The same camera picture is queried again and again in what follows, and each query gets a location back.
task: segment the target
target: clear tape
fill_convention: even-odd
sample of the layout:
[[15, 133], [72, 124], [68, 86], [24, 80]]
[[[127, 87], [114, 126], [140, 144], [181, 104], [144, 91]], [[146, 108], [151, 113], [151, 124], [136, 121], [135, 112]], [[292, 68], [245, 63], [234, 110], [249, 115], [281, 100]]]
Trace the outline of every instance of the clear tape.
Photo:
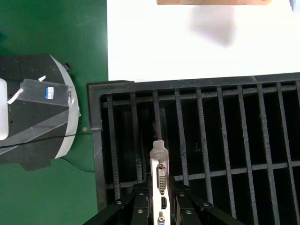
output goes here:
[[74, 88], [60, 83], [24, 79], [20, 89], [18, 100], [60, 106], [71, 106], [75, 100]]
[[[47, 120], [44, 120], [43, 122], [36, 124], [12, 137], [9, 137], [5, 139], [4, 141], [0, 142], [0, 147], [7, 146], [7, 145], [13, 145], [18, 143], [27, 143], [32, 141], [33, 139], [40, 137], [68, 122], [69, 118], [69, 110], [66, 110], [64, 112], [61, 112]], [[8, 147], [0, 149], [0, 155], [11, 151], [13, 149], [17, 148], [17, 146], [14, 147]]]

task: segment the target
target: cardboard box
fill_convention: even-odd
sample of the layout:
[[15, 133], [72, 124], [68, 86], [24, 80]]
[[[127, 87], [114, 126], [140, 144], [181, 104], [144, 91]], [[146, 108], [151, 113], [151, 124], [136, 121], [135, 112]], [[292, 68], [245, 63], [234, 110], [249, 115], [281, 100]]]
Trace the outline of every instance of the cardboard box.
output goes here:
[[157, 0], [159, 5], [267, 5], [272, 0]]

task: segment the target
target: black cable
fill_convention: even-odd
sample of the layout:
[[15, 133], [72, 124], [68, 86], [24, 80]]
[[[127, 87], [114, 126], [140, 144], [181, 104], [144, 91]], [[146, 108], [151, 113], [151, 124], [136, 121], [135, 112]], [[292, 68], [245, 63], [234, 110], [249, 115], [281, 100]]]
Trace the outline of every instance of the black cable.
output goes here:
[[35, 143], [35, 142], [41, 142], [41, 141], [45, 141], [45, 140], [49, 140], [49, 139], [53, 139], [53, 138], [65, 138], [65, 137], [72, 137], [72, 136], [79, 136], [79, 135], [92, 135], [92, 134], [91, 133], [82, 133], [82, 134], [74, 134], [74, 135], [66, 135], [66, 136], [53, 136], [53, 137], [47, 137], [47, 138], [33, 140], [33, 141], [29, 141], [29, 142], [0, 146], [0, 149], [12, 148], [12, 147], [16, 147], [19, 145], [26, 145], [26, 144]]
[[60, 159], [69, 162], [70, 164], [72, 164], [73, 166], [77, 167], [78, 169], [80, 169], [82, 171], [85, 171], [85, 172], [88, 172], [88, 173], [94, 173], [95, 172], [94, 170], [89, 170], [89, 169], [81, 167], [80, 165], [76, 164], [75, 162], [73, 162], [72, 160], [70, 160], [66, 157], [60, 157]]

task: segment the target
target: grate bar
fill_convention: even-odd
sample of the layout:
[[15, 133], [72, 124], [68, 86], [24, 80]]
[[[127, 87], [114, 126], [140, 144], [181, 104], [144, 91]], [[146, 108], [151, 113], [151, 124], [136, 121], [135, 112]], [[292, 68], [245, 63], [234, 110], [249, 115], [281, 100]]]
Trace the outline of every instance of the grate bar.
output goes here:
[[168, 135], [167, 135], [167, 115], [166, 115], [166, 112], [165, 112], [165, 108], [161, 108], [160, 109], [160, 114], [161, 114], [161, 123], [162, 123], [162, 134], [164, 135], [163, 138], [164, 138], [164, 142], [165, 142], [165, 147], [167, 149], [169, 149], [169, 138], [168, 138]]
[[251, 157], [250, 157], [250, 148], [249, 148], [248, 128], [247, 128], [247, 122], [246, 122], [243, 89], [242, 89], [241, 85], [238, 86], [238, 95], [239, 95], [239, 103], [240, 103], [240, 116], [241, 116], [241, 123], [242, 123], [244, 148], [245, 148], [245, 154], [246, 154], [246, 164], [247, 164], [247, 173], [248, 173], [248, 182], [249, 182], [251, 206], [252, 206], [252, 213], [253, 213], [253, 221], [254, 221], [255, 225], [258, 225], [258, 215], [257, 215], [255, 190], [254, 190], [254, 183], [253, 183]]
[[[293, 167], [300, 166], [300, 161], [293, 161], [292, 162]], [[252, 170], [266, 170], [267, 164], [259, 164], [259, 165], [253, 165]], [[284, 169], [287, 168], [287, 163], [278, 163], [278, 164], [273, 164], [273, 169]], [[247, 173], [248, 169], [247, 168], [238, 168], [238, 169], [232, 169], [231, 174], [242, 174], [242, 173]], [[188, 180], [199, 180], [199, 179], [204, 179], [205, 178], [205, 173], [196, 173], [196, 174], [191, 174], [188, 176]], [[219, 171], [212, 171], [210, 172], [210, 177], [220, 177], [220, 176], [226, 176], [226, 170], [219, 170]], [[175, 181], [182, 181], [183, 176], [174, 176]], [[137, 184], [137, 181], [130, 181], [130, 182], [123, 182], [120, 183], [121, 188], [131, 188], [133, 187], [134, 184]], [[113, 189], [113, 184], [108, 184], [106, 186], [106, 189]]]
[[179, 91], [175, 91], [175, 100], [176, 100], [176, 111], [177, 111], [178, 129], [179, 129], [180, 157], [181, 157], [181, 166], [182, 166], [182, 174], [183, 174], [183, 184], [189, 186], [186, 139], [184, 137], [181, 99], [180, 99]]
[[277, 83], [277, 90], [278, 90], [282, 128], [283, 128], [283, 134], [284, 134], [284, 139], [285, 139], [287, 164], [288, 164], [288, 170], [289, 170], [289, 174], [290, 174], [290, 181], [291, 181], [291, 187], [292, 187], [292, 197], [293, 197], [294, 206], [295, 206], [297, 224], [300, 224], [300, 215], [299, 215], [299, 208], [298, 208], [298, 201], [297, 201], [297, 194], [296, 194], [296, 186], [295, 186], [295, 180], [294, 180], [294, 174], [293, 174], [292, 158], [291, 158], [289, 139], [288, 139], [288, 133], [287, 133], [287, 125], [286, 125], [286, 119], [285, 119], [284, 102], [283, 102], [281, 84], [279, 82]]
[[[292, 91], [296, 90], [296, 85], [283, 85], [282, 86], [282, 91]], [[276, 87], [265, 87], [263, 88], [264, 93], [274, 93], [277, 92]], [[257, 88], [243, 88], [243, 94], [256, 94], [257, 93]], [[237, 90], [223, 90], [222, 92], [223, 96], [234, 96], [238, 95]], [[216, 91], [211, 91], [211, 92], [202, 92], [202, 98], [214, 98], [217, 97], [218, 93]], [[181, 94], [180, 99], [181, 100], [189, 100], [189, 99], [196, 99], [197, 94], [195, 93], [190, 93], [190, 94]], [[170, 95], [162, 95], [158, 96], [159, 101], [173, 101], [175, 100], [175, 95], [170, 94]], [[154, 101], [153, 96], [143, 96], [143, 97], [137, 97], [136, 98], [136, 103], [146, 103], [146, 102], [152, 102]], [[131, 101], [130, 99], [125, 99], [125, 100], [114, 100], [113, 101], [113, 106], [119, 106], [119, 105], [130, 105]], [[107, 103], [103, 103], [103, 107], [107, 108]]]
[[158, 103], [158, 92], [153, 91], [153, 104], [154, 104], [154, 114], [155, 114], [155, 131], [157, 140], [162, 140], [161, 136], [161, 125], [160, 125], [160, 115], [159, 115], [159, 103]]
[[136, 100], [135, 94], [130, 94], [131, 100], [131, 113], [132, 113], [132, 127], [133, 127], [133, 142], [135, 149], [135, 165], [136, 165], [136, 177], [137, 182], [142, 183], [143, 181], [143, 173], [142, 173], [142, 161], [140, 157], [139, 151], [139, 123], [137, 118], [137, 109], [136, 109]]
[[119, 185], [119, 168], [118, 168], [118, 153], [116, 146], [116, 137], [114, 130], [114, 118], [113, 118], [113, 98], [111, 95], [107, 96], [107, 110], [108, 110], [108, 123], [109, 134], [111, 141], [111, 153], [112, 153], [112, 171], [113, 171], [113, 185], [115, 199], [120, 198], [120, 185]]
[[296, 88], [297, 88], [297, 95], [298, 95], [299, 106], [300, 106], [300, 81], [296, 81]]
[[264, 149], [265, 149], [265, 155], [266, 155], [266, 159], [267, 159], [267, 167], [268, 167], [267, 171], [268, 171], [268, 179], [269, 179], [269, 184], [270, 184], [271, 201], [272, 201], [272, 206], [273, 206], [272, 207], [273, 208], [273, 216], [274, 216], [275, 224], [279, 225], [280, 219], [279, 219], [277, 194], [276, 194], [276, 189], [275, 189], [274, 172], [273, 172], [273, 165], [272, 165], [272, 158], [271, 158], [271, 149], [270, 149], [269, 133], [268, 133], [268, 125], [267, 125], [267, 115], [266, 115], [266, 110], [264, 107], [263, 86], [261, 83], [257, 85], [257, 92], [258, 92], [258, 101], [259, 101], [261, 123], [262, 123]]
[[197, 103], [198, 103], [198, 114], [199, 114], [203, 164], [204, 164], [204, 171], [205, 171], [205, 184], [206, 184], [207, 200], [208, 200], [208, 202], [213, 204], [214, 202], [213, 202], [212, 186], [211, 186], [211, 178], [210, 178], [210, 164], [209, 164], [209, 157], [208, 157], [208, 148], [207, 148], [207, 140], [206, 140], [206, 132], [205, 132], [205, 120], [204, 120], [201, 90], [198, 89], [196, 91], [196, 94], [197, 94]]
[[226, 129], [224, 103], [223, 103], [223, 95], [222, 95], [221, 87], [217, 88], [217, 95], [218, 95], [219, 108], [220, 108], [223, 146], [224, 146], [224, 155], [225, 155], [226, 174], [227, 174], [227, 181], [228, 181], [231, 214], [232, 214], [232, 217], [236, 218], [236, 210], [235, 210], [234, 194], [233, 194], [233, 180], [232, 180], [232, 176], [231, 176], [231, 167], [230, 167], [230, 159], [229, 159], [228, 140], [227, 140], [227, 129]]

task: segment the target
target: hdmi port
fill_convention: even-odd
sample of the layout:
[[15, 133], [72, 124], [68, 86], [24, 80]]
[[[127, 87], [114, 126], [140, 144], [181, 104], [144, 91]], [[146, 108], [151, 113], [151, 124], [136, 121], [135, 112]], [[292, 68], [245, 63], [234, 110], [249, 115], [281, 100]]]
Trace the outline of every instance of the hdmi port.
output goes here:
[[161, 197], [161, 209], [165, 210], [167, 208], [167, 199], [165, 197]]

